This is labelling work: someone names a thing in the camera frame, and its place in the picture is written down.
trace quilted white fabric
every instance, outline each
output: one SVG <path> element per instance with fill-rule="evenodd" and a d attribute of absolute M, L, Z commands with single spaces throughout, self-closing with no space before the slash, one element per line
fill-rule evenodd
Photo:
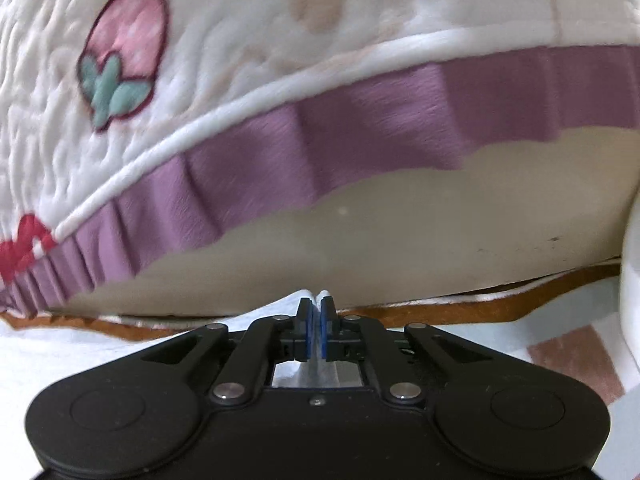
<path fill-rule="evenodd" d="M 166 0 L 153 99 L 98 134 L 76 67 L 108 1 L 0 0 L 0 240 L 34 212 L 60 241 L 175 153 L 283 102 L 430 60 L 640 43 L 640 0 Z"/>

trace metal pin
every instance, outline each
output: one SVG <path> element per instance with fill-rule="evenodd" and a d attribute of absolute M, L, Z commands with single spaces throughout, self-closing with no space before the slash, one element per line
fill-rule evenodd
<path fill-rule="evenodd" d="M 213 394 L 219 399 L 237 399 L 244 394 L 244 386 L 240 383 L 220 383 L 213 388 Z"/>
<path fill-rule="evenodd" d="M 422 389 L 413 383 L 396 383 L 389 388 L 389 393 L 396 399 L 411 400 L 420 396 Z"/>
<path fill-rule="evenodd" d="M 309 404 L 312 406 L 324 406 L 326 404 L 326 399 L 323 396 L 311 397 L 311 399 L 309 399 Z"/>

